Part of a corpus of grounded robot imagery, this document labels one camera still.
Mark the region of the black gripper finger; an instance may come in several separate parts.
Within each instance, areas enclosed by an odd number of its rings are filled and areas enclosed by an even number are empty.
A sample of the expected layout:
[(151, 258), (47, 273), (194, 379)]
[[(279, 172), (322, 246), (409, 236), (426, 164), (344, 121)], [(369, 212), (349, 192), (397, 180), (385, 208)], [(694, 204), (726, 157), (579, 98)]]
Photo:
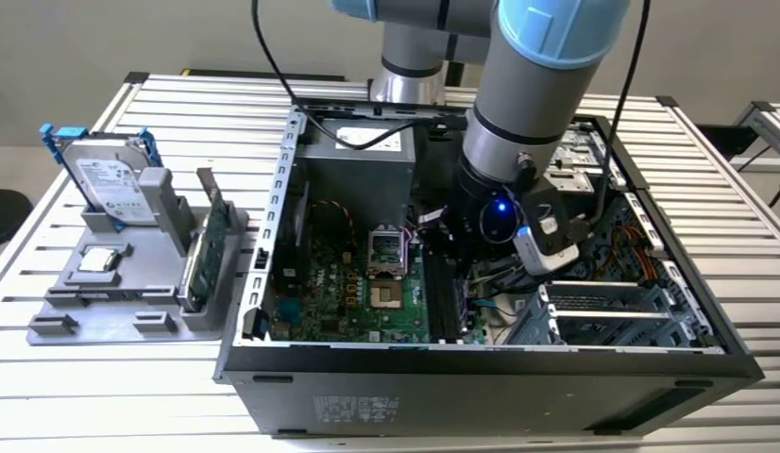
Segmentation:
[(472, 225), (456, 210), (434, 210), (422, 215), (420, 237), (432, 254), (458, 264), (472, 262)]

